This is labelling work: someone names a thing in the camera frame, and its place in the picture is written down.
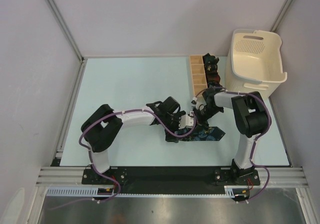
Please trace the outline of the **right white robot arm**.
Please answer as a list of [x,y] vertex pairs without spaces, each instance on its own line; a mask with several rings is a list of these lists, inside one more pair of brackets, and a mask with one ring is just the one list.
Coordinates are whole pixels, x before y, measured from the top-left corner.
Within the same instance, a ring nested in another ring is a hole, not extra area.
[[225,108],[233,111],[235,125],[240,133],[235,158],[230,167],[230,178],[242,185],[254,174],[253,158],[258,140],[272,124],[271,116],[258,91],[243,93],[227,91],[223,87],[206,88],[191,101],[199,123],[203,123]]

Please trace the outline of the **navy floral patterned tie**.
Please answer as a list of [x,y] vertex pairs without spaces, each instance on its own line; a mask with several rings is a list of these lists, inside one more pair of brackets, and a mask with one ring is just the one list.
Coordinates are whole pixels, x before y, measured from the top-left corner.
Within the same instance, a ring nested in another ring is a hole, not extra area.
[[200,142],[200,141],[220,141],[225,132],[217,126],[197,125],[190,135],[176,137],[173,142]]

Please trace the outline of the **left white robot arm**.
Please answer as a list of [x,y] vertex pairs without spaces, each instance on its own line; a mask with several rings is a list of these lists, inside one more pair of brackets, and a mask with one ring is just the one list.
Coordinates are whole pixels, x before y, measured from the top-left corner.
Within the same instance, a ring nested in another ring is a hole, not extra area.
[[124,111],[115,111],[108,104],[101,105],[80,128],[79,140],[88,143],[89,160],[95,166],[93,178],[100,184],[110,180],[108,148],[120,130],[132,126],[162,125],[166,134],[177,134],[185,115],[181,105],[171,96],[164,101]]

